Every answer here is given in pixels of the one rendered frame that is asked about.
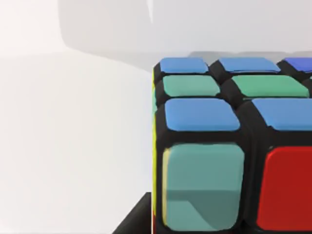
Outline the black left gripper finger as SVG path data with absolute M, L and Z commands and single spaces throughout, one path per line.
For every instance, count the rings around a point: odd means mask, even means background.
M 112 234 L 152 234 L 151 192 L 146 192 Z

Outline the multicoloured puzzle cube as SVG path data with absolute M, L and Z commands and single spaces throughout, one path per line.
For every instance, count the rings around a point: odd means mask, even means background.
M 312 234 L 312 57 L 152 74 L 152 234 Z

